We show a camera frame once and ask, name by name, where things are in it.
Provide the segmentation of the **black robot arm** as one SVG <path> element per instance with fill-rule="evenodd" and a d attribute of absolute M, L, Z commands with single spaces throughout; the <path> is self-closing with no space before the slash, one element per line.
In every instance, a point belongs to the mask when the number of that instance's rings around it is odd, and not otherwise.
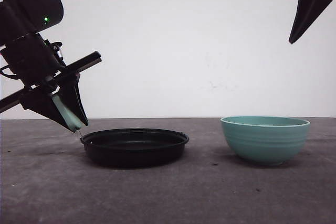
<path fill-rule="evenodd" d="M 7 78 L 24 85 L 1 99 L 1 111 L 20 104 L 75 132 L 88 125 L 78 88 L 80 73 L 99 63 L 101 56 L 93 52 L 72 64 L 64 63 L 61 43 L 40 35 L 63 16 L 61 0 L 1 1 L 1 56 L 10 70 Z"/>

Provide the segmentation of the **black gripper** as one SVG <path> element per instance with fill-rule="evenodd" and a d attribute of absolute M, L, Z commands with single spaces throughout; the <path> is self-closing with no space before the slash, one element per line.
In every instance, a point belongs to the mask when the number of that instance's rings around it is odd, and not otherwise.
<path fill-rule="evenodd" d="M 39 34 L 22 36 L 1 50 L 10 69 L 10 79 L 20 80 L 24 87 L 1 99 L 1 112 L 20 104 L 25 110 L 31 110 L 66 129 L 69 126 L 88 126 L 88 119 L 81 103 L 79 92 L 80 73 L 101 62 L 101 55 L 95 51 L 69 65 L 59 55 L 61 43 L 50 43 Z M 58 95 L 61 101 L 62 115 L 53 102 Z"/>

